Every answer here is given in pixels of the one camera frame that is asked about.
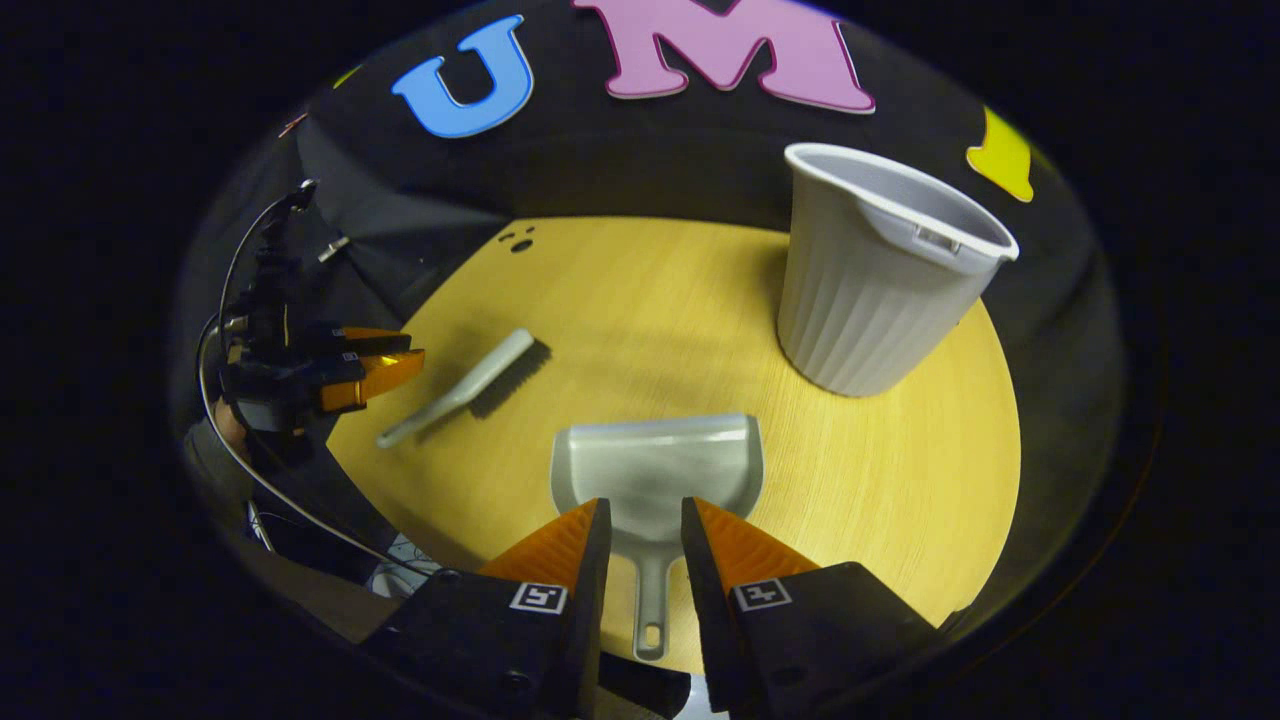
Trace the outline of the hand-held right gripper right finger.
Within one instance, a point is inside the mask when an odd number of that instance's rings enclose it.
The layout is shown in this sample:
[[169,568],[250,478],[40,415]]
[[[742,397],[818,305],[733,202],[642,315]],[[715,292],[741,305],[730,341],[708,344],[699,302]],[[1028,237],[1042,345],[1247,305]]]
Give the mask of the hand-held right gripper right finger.
[[943,633],[859,562],[820,566],[698,497],[681,506],[710,706],[732,719],[852,719]]

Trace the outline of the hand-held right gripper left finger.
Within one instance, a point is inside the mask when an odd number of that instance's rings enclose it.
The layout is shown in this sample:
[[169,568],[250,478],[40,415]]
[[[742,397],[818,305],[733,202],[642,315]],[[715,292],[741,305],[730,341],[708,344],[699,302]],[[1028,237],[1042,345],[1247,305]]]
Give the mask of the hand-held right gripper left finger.
[[591,500],[483,571],[435,571],[362,652],[435,719],[591,719],[611,539]]

